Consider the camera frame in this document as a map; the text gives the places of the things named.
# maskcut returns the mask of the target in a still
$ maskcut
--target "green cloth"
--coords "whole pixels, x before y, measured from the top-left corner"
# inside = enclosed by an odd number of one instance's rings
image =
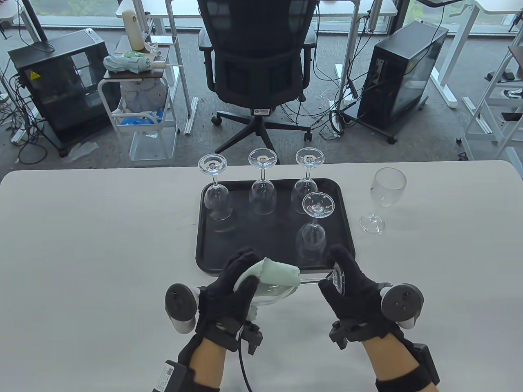
[[[286,298],[300,286],[300,269],[298,267],[278,263],[267,257],[254,264],[240,276],[234,285],[234,291],[248,276],[256,276],[260,283],[251,302],[247,321],[253,321],[256,318],[258,306],[270,305]]]

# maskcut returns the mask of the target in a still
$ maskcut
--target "chair armrest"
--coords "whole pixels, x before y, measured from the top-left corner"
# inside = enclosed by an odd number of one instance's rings
[[[303,43],[303,48],[304,49],[316,48],[316,43],[317,43],[316,30],[314,30],[314,27],[312,27],[312,25],[310,25],[309,30],[307,31],[307,36],[305,37],[305,42]]]
[[[200,29],[198,33],[198,49],[202,52],[212,52],[212,44],[205,27]]]
[[[316,48],[316,31],[312,26],[309,26],[305,42],[303,43],[303,80],[302,86],[305,90],[311,81],[311,52],[312,48]]]
[[[214,85],[214,71],[212,69],[212,44],[205,27],[198,33],[198,49],[203,52],[203,63],[205,64],[205,76],[207,78],[207,87],[209,90],[216,92]]]

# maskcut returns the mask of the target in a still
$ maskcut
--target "hand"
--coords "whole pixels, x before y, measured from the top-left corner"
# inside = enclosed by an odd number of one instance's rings
[[[207,287],[200,287],[196,334],[180,351],[178,363],[189,366],[192,355],[204,337],[234,351],[234,346],[237,346],[236,334],[245,324],[259,280],[255,276],[248,277],[236,292],[234,284],[242,273],[261,259],[252,248],[240,249],[225,263],[222,272],[213,283]]]
[[[378,283],[369,279],[360,270],[354,257],[340,245],[330,248],[327,262],[337,263],[345,275],[345,292],[341,295],[327,279],[318,286],[331,306],[334,314],[346,325],[358,326],[367,324],[372,334],[385,336],[388,332],[398,330],[396,323],[387,320],[381,312],[381,295]]]
[[[209,325],[218,323],[220,328],[236,335],[245,323],[259,280],[255,276],[248,277],[236,292],[233,292],[234,284],[260,260],[262,257],[254,249],[241,249],[227,261],[215,282],[202,287],[196,333],[204,333]]]

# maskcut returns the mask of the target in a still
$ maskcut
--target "desk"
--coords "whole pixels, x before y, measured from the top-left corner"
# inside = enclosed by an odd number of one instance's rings
[[[26,27],[33,42],[40,41],[36,35],[35,30],[33,29],[31,20],[27,16],[26,9],[21,0],[7,0],[6,2],[0,4],[0,22],[13,22],[13,20],[18,17],[18,11],[20,11],[20,18],[24,22],[24,26]]]
[[[518,13],[522,7],[521,0],[472,0],[466,7],[462,15],[463,23],[460,24],[458,33],[452,41],[443,66],[439,71],[434,67],[430,75],[434,85],[450,108],[457,108],[458,100],[447,86],[447,82],[480,11],[490,15],[508,15]]]
[[[422,316],[407,337],[430,346],[441,390],[519,390],[521,178],[506,162],[391,164],[408,184],[375,236],[358,219],[372,208],[369,188],[383,166],[313,172],[340,185],[362,269],[423,291]],[[267,172],[300,175],[297,165]],[[220,180],[256,176],[231,166]],[[0,390],[151,390],[164,361],[189,339],[165,314],[165,291],[213,280],[195,263],[208,182],[196,167],[8,174],[0,185]],[[37,206],[28,208],[35,194]],[[264,340],[245,358],[254,390],[373,390],[362,346],[341,351],[330,341],[333,321],[314,285],[260,308]],[[227,355],[222,389],[245,389],[237,354]]]

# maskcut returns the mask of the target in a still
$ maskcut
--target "power strip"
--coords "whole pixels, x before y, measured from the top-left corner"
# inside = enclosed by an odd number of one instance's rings
[[[38,111],[38,109],[36,107],[32,108],[31,109],[31,112],[32,112],[32,115],[34,116],[34,118],[38,118],[38,116],[40,115],[40,112]],[[22,140],[22,138],[27,134],[26,130],[23,129],[23,128],[20,128],[18,131],[16,131],[16,133],[13,135],[13,137],[11,138],[11,142],[12,143],[15,143],[15,144],[18,144],[20,142],[20,140]]]

